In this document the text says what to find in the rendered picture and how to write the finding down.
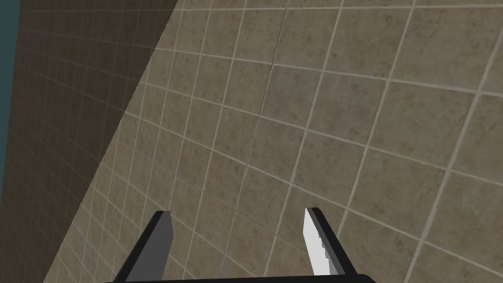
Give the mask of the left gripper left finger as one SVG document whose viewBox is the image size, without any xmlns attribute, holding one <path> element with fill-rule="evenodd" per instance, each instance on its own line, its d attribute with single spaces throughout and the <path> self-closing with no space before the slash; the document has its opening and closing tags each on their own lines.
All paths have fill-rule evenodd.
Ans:
<svg viewBox="0 0 503 283">
<path fill-rule="evenodd" d="M 156 211 L 114 282 L 161 282 L 173 241 L 169 211 Z"/>
</svg>

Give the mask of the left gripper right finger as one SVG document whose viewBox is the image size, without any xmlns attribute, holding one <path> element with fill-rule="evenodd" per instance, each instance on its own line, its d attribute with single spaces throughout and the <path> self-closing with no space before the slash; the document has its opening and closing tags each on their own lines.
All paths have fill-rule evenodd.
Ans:
<svg viewBox="0 0 503 283">
<path fill-rule="evenodd" d="M 303 237 L 315 276 L 358 274 L 319 208 L 305 209 Z"/>
</svg>

